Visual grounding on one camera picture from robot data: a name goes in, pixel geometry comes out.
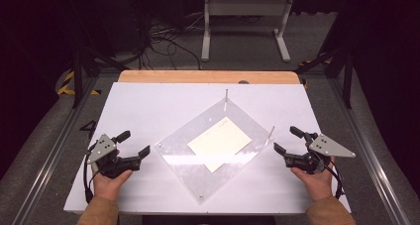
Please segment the person's left hand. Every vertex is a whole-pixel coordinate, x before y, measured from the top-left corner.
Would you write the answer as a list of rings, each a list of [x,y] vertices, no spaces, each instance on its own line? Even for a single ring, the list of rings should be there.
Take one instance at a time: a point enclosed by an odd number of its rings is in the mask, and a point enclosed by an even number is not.
[[[98,173],[93,178],[94,195],[110,201],[116,201],[119,197],[122,185],[131,177],[132,174],[133,172],[129,169],[122,172],[116,178],[109,178],[101,173]]]

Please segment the black metal stand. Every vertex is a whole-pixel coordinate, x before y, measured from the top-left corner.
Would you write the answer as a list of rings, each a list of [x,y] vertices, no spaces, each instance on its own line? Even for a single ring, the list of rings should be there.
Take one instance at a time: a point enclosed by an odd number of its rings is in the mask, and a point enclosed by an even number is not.
[[[89,77],[96,77],[99,75],[99,64],[95,61],[99,58],[106,65],[117,68],[121,71],[126,70],[127,67],[123,64],[104,56],[101,53],[90,48],[80,37],[72,39],[75,47],[74,54],[74,84],[75,84],[75,97],[73,107],[76,108],[83,98],[83,79],[82,71],[85,70]]]
[[[352,52],[348,49],[334,49],[329,52],[331,57],[329,58],[330,63],[324,70],[324,74],[327,78],[336,78],[341,71],[344,72],[342,96],[345,105],[351,109],[351,87],[353,78],[353,56]],[[298,67],[294,70],[296,74],[306,72],[319,64],[310,63],[303,67]]]

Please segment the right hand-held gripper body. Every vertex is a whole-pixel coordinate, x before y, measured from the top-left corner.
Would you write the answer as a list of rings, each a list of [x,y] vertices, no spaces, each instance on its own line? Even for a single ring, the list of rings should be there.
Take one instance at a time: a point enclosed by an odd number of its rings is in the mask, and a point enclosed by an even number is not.
[[[316,133],[297,133],[297,137],[305,140],[307,153],[303,156],[284,154],[288,168],[298,168],[310,174],[322,172],[332,157],[354,158],[356,154],[326,135]]]

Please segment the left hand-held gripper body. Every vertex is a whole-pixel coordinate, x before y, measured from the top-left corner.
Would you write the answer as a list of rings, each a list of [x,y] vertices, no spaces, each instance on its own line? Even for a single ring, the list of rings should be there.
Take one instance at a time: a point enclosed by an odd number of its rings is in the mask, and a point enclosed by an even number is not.
[[[116,178],[128,169],[139,170],[141,160],[138,155],[128,158],[119,157],[118,144],[114,144],[111,139],[106,134],[102,134],[93,148],[88,151],[86,163],[91,165],[95,172],[100,172],[109,178]]]

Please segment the person's right hand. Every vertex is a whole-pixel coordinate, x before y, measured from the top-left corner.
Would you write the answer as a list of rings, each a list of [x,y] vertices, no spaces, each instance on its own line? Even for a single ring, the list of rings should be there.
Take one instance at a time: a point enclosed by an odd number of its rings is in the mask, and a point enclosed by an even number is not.
[[[318,201],[333,195],[333,175],[325,169],[323,172],[310,174],[299,168],[291,168],[290,171],[299,178],[313,201]]]

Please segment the wooden table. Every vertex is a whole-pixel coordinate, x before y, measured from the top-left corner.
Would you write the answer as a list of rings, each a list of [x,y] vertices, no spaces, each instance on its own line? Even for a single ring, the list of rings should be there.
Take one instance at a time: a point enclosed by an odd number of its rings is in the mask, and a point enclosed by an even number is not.
[[[124,70],[119,82],[299,84],[293,71]]]

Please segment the aluminium floor rail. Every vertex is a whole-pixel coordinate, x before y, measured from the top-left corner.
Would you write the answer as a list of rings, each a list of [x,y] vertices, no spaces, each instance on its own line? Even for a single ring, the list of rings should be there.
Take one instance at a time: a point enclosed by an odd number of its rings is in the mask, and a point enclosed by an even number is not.
[[[359,123],[352,109],[349,109],[342,98],[343,91],[339,82],[335,79],[328,79],[328,83],[335,97],[337,98],[344,114],[349,122],[352,132],[357,139],[358,150],[367,167],[371,180],[380,196],[382,203],[393,225],[411,225],[406,213],[399,202],[377,156],[375,155],[368,138],[360,129]]]
[[[82,96],[78,101],[78,104],[69,111],[69,114],[64,121],[61,130],[52,146],[52,149],[45,160],[43,166],[37,173],[37,177],[32,184],[30,191],[28,192],[23,204],[20,207],[19,212],[15,216],[12,225],[27,225],[29,218],[32,216],[35,207],[41,199],[52,175],[59,161],[59,158],[64,150],[70,131],[79,116],[82,107],[90,95],[90,91],[93,89],[97,81],[96,77],[88,77],[85,84],[81,88]]]

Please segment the picture card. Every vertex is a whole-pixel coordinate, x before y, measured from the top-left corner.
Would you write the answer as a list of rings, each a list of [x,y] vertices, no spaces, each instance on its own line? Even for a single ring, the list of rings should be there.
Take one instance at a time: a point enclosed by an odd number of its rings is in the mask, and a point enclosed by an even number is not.
[[[229,117],[224,117],[187,146],[210,172],[215,172],[251,141]]]

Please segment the clear acrylic photo frame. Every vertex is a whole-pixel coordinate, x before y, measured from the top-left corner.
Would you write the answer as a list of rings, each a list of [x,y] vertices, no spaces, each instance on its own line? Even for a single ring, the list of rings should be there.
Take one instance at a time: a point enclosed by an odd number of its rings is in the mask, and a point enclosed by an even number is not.
[[[261,119],[263,97],[244,88],[226,88],[224,95],[175,101],[169,112],[174,129],[156,144],[158,154],[198,201],[203,202],[248,165],[272,141],[272,128]],[[229,117],[252,141],[215,172],[210,172],[187,144],[224,117]]]

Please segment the white metal stand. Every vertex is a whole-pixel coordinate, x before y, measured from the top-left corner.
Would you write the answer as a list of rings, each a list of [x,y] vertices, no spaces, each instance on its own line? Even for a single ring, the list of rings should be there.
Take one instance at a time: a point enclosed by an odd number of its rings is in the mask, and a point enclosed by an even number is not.
[[[201,59],[210,58],[211,16],[269,16],[281,19],[279,27],[273,30],[276,43],[285,62],[290,62],[290,54],[283,34],[294,0],[204,0],[204,34]]]

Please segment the yellow black floor tape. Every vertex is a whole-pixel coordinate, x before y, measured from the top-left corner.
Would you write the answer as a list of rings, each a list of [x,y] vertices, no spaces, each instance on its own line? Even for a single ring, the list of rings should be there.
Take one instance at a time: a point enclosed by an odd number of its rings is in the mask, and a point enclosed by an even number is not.
[[[307,64],[310,64],[310,63],[319,64],[319,63],[324,62],[325,60],[329,59],[330,57],[331,57],[330,53],[322,53],[312,60],[302,61],[298,66],[303,67],[303,66],[305,66]]]
[[[74,89],[69,89],[68,86],[70,82],[74,78],[74,70],[72,69],[64,78],[63,83],[61,84],[61,87],[58,89],[57,94],[58,95],[74,95],[76,91]]]

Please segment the white board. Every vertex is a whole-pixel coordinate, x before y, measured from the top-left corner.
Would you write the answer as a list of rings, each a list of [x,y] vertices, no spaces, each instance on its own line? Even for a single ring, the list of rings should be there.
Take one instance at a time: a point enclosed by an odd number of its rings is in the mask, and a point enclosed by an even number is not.
[[[303,183],[267,145],[243,169],[209,197],[195,198],[158,153],[157,144],[223,98],[232,100],[293,154],[306,150],[290,134],[292,126],[319,129],[300,84],[115,83],[96,132],[110,137],[130,131],[119,148],[131,157],[151,149],[139,170],[123,185],[119,206],[131,214],[278,215],[302,213],[311,203]]]

